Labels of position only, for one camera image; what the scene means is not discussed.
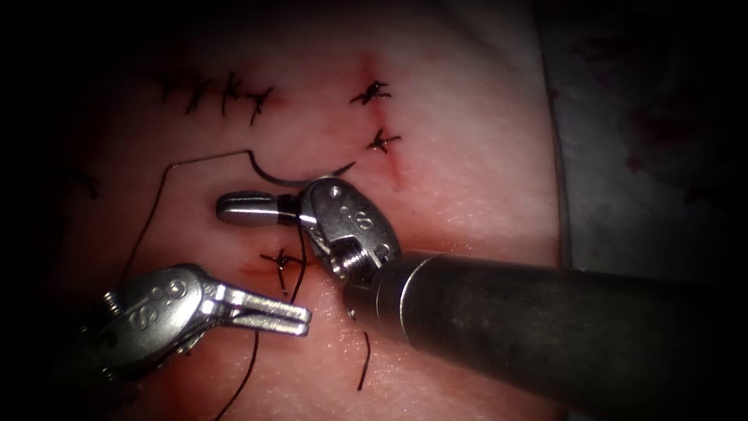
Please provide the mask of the right arm needle driver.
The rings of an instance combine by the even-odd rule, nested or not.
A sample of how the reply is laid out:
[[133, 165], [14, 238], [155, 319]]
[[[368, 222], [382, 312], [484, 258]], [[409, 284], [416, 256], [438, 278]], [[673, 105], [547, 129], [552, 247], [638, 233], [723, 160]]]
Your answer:
[[323, 177], [310, 182], [298, 199], [313, 253], [342, 284], [371, 284], [375, 273], [400, 254], [390, 221], [349, 182]]

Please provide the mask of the right arm needle driver jaw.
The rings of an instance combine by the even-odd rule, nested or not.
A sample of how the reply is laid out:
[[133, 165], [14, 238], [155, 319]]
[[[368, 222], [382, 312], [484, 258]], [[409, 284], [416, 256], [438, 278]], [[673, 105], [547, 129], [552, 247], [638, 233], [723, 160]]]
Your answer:
[[259, 228], [294, 225], [300, 205], [291, 194], [274, 195], [254, 190], [226, 193], [216, 202], [216, 217], [226, 224]]

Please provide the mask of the left arm needle driver jaw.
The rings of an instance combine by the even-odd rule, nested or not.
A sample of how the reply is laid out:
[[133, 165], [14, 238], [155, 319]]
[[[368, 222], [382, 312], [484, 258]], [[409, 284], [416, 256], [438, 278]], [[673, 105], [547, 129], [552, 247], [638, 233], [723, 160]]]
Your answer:
[[250, 292], [232, 285], [217, 286], [217, 301], [249, 312], [308, 324], [312, 312], [304, 307]]
[[224, 322], [224, 326], [296, 337], [305, 337], [309, 332], [308, 322], [259, 314], [231, 317]]

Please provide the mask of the left arm needle driver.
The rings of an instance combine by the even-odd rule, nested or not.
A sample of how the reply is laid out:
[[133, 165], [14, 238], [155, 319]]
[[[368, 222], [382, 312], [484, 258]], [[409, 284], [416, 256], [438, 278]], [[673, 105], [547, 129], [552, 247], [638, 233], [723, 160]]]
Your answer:
[[86, 314], [86, 340], [103, 376], [145, 376], [194, 346], [222, 317], [226, 286], [196, 264], [177, 264], [106, 292]]

